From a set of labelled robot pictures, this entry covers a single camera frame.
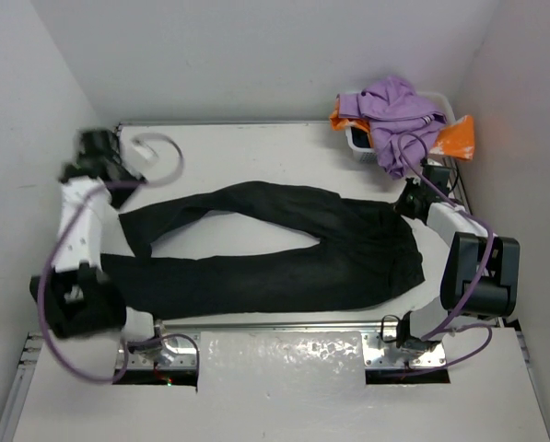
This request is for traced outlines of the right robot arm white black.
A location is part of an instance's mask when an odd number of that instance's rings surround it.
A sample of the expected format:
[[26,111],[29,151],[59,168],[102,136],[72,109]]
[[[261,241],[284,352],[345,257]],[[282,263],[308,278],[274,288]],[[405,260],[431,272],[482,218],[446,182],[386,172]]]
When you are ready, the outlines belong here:
[[413,355],[433,349],[450,332],[467,328],[462,319],[510,316],[517,303],[521,245],[453,201],[444,202],[424,182],[408,178],[394,204],[396,212],[418,219],[450,247],[439,297],[398,320],[394,344]]

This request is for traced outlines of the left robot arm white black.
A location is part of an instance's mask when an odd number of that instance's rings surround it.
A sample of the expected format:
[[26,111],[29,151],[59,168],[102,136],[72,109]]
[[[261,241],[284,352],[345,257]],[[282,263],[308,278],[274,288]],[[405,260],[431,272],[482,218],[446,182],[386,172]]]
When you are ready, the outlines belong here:
[[78,135],[75,158],[59,182],[62,212],[59,243],[49,275],[31,278],[29,290],[42,303],[45,323],[59,339],[119,332],[128,342],[154,335],[151,314],[129,308],[119,288],[102,271],[103,221],[120,209],[145,178],[123,161],[117,136],[107,129]]

